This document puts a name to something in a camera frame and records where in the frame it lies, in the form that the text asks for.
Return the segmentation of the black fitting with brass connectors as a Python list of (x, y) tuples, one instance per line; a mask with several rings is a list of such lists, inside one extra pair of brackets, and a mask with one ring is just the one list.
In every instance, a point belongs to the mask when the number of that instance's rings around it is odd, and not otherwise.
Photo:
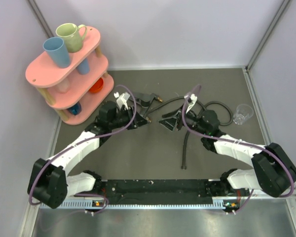
[(133, 103), (137, 103), (140, 106), (140, 112), (139, 114), (144, 117), (148, 122), (151, 122), (151, 120), (148, 118), (148, 110), (151, 107), (153, 101), (158, 101), (160, 103), (163, 102), (160, 96), (152, 93), (152, 94), (146, 94), (146, 93), (139, 93), (134, 92), (133, 93), (135, 100), (130, 97), (129, 99)]

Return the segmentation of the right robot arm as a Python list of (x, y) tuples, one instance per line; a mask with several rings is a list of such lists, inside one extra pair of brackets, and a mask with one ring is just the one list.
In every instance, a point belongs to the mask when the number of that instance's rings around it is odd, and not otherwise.
[(247, 188), (278, 198), (296, 182), (296, 167), (279, 144), (255, 145), (227, 135), (220, 130), (220, 121), (213, 110), (198, 116), (193, 111), (183, 114), (182, 109), (178, 109), (162, 115), (159, 124), (170, 131), (185, 126), (189, 132), (201, 136), (208, 151), (232, 157), (251, 167), (248, 170), (234, 168), (221, 176), (220, 188), (225, 195)]

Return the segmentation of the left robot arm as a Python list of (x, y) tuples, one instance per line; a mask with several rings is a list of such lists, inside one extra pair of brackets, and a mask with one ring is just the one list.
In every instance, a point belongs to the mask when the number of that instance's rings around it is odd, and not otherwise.
[(136, 106), (119, 108), (113, 101), (105, 102), (95, 120), (76, 140), (56, 155), (34, 163), (27, 190), (30, 204), (34, 205), (33, 199), (37, 199), (38, 204), (55, 209), (66, 198), (83, 192), (98, 195), (102, 190), (99, 175), (88, 170), (75, 176), (69, 176), (69, 173), (112, 135), (146, 124), (149, 120), (137, 112)]

